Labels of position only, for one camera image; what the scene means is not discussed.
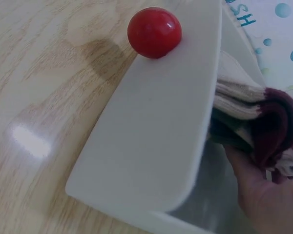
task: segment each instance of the wooden table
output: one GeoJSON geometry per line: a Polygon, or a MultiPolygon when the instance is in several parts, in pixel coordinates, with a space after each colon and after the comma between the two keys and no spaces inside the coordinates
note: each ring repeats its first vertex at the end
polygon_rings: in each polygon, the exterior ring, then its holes
{"type": "Polygon", "coordinates": [[[64,187],[136,56],[127,24],[149,5],[0,0],[0,234],[145,233],[68,197],[64,187]]]}

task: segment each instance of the folded cloth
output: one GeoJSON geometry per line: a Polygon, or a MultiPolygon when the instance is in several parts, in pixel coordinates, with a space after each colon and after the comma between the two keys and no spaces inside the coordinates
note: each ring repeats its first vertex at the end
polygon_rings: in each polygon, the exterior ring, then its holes
{"type": "Polygon", "coordinates": [[[208,136],[245,151],[260,169],[293,176],[293,99],[255,83],[223,51],[208,136]]]}

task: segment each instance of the white plastic board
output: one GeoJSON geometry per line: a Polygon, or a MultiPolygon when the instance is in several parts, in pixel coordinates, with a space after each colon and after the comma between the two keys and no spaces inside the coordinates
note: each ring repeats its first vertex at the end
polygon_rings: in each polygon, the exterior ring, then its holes
{"type": "Polygon", "coordinates": [[[216,83],[220,0],[176,12],[181,43],[167,56],[137,56],[94,127],[66,192],[94,207],[167,211],[190,193],[216,83]]]}

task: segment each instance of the red ball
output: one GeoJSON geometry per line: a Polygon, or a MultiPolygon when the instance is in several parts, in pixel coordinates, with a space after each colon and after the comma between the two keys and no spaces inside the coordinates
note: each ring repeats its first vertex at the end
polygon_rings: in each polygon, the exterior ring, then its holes
{"type": "Polygon", "coordinates": [[[127,35],[138,54],[159,59],[179,44],[182,32],[178,19],[171,12],[160,7],[149,7],[132,17],[127,35]]]}

